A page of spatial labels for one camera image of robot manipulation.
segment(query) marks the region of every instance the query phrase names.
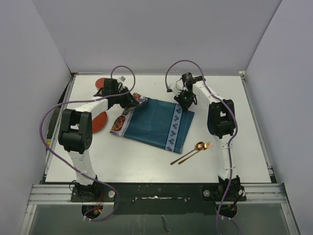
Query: wall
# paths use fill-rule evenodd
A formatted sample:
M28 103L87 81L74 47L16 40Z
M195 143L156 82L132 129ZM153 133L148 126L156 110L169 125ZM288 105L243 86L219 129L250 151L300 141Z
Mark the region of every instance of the wall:
M72 72L159 74L186 58L209 74L245 70L280 1L33 0Z
M16 235L44 171L41 116L70 74L31 0L1 1L0 32L0 234Z
M301 234L312 234L313 1L283 0L247 69L247 85Z

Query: spoon handle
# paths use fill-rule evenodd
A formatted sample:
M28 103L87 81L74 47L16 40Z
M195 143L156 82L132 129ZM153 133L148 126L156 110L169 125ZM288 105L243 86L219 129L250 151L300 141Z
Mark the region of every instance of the spoon handle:
M186 153L184 156L182 156L182 157L176 159L175 161L171 162L171 165L173 165L174 163L178 162L180 159L186 157L189 153Z
M189 158L191 158L192 156L194 156L195 154L199 153L201 150L198 150L197 152L195 152L194 154L191 154L188 158L185 158L184 160L181 160L178 165L182 164L184 161L188 160Z

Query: folded cloth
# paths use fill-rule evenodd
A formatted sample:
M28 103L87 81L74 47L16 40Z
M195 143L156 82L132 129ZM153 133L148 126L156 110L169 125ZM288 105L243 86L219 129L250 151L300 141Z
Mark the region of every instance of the folded cloth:
M134 93L137 108L124 109L110 133L181 153L194 112L183 111L179 104L146 98Z

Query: golden spoon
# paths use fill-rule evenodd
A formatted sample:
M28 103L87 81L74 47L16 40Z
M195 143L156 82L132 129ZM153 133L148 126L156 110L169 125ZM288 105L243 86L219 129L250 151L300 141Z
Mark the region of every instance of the golden spoon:
M201 142L198 142L198 143L195 145L195 148L194 148L193 150L191 150L189 153L191 153L191 152L193 152L193 151L195 151L195 150L198 150L198 151L199 151L199 150L203 149L204 146L205 146L205 144L204 144L202 141L201 141ZM189 153L186 153L184 156L182 156L182 157L176 159L175 161L171 162L171 165L173 165L174 163L178 162L180 159L186 157L186 155L188 155Z
M195 152L194 154L190 155L188 158L186 158L186 159L180 161L180 162L178 163L178 165L182 164L184 161L188 160L189 158L191 158L192 156L194 156L196 153L199 153L201 150L207 150L207 149L208 149L209 147L211 147L211 146L212 146L212 143L211 143L211 142L206 143L202 149L200 149L200 150L198 150L197 152Z

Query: copper spoon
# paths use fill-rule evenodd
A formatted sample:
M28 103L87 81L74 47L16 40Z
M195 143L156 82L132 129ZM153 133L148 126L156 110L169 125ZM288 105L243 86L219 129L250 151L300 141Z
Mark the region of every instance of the copper spoon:
M195 145L195 148L194 148L193 150L191 150L189 153L191 153L191 152L193 152L193 151L195 151L195 150L198 150L198 151L199 151L199 150L203 149L204 146L205 146L205 144L204 144L202 141L201 141L201 142L198 142L198 143ZM174 163L178 162L180 159L186 157L189 153L186 153L184 156L182 156L182 157L176 159L175 161L171 162L171 165L173 165Z
M206 143L202 149L200 149L200 150L198 150L197 152L195 152L194 154L190 155L188 158L186 158L186 159L180 161L180 162L178 163L178 165L182 164L184 161L188 160L189 158L191 158L192 156L194 156L196 153L199 153L201 150L207 150L207 149L208 149L209 147L211 147L211 146L212 146L212 143L211 143L211 142Z

